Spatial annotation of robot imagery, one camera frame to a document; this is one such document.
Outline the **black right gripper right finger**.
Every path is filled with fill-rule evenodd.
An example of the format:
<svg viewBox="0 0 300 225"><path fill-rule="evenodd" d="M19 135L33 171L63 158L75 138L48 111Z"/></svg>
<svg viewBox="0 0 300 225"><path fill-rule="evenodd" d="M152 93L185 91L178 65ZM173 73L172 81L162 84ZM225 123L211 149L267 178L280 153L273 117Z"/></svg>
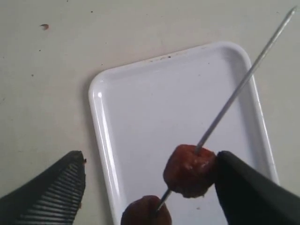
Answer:
<svg viewBox="0 0 300 225"><path fill-rule="evenodd" d="M230 225L300 223L300 198L229 151L217 154L215 189Z"/></svg>

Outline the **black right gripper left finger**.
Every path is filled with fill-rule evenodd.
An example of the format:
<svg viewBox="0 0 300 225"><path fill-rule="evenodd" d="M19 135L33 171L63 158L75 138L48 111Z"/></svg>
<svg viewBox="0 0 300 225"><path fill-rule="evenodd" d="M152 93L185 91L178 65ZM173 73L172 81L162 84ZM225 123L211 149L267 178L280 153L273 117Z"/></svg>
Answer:
<svg viewBox="0 0 300 225"><path fill-rule="evenodd" d="M70 151L37 177L0 199L2 225L71 225L86 187L86 160Z"/></svg>

